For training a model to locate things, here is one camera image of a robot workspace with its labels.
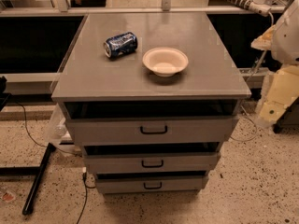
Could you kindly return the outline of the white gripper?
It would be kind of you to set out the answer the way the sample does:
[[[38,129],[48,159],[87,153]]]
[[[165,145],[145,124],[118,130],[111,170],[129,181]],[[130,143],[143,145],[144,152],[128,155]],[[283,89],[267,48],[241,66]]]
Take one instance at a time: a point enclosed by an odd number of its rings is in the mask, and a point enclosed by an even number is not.
[[[299,97],[299,66],[283,65],[263,80],[262,97],[256,107],[256,124],[270,127]]]

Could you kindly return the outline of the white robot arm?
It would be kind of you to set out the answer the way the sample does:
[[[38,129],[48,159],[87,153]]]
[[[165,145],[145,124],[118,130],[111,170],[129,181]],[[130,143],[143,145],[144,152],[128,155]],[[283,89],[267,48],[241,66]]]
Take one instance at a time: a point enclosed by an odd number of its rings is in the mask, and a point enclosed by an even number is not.
[[[299,97],[299,0],[294,0],[275,25],[251,42],[254,49],[270,50],[281,67],[263,84],[257,123],[275,124]]]

